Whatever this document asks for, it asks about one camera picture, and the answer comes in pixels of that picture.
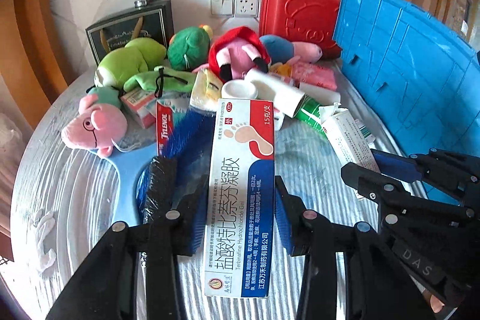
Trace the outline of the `person right hand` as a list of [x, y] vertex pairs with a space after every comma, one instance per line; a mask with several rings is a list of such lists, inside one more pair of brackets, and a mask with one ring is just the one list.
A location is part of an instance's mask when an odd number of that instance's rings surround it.
[[431, 309], [433, 310], [433, 313], [436, 316], [446, 317], [450, 315], [452, 312], [456, 311], [456, 308], [445, 305], [438, 297], [433, 295], [428, 290], [424, 290], [422, 292], [422, 296], [424, 296], [425, 300], [430, 305]]

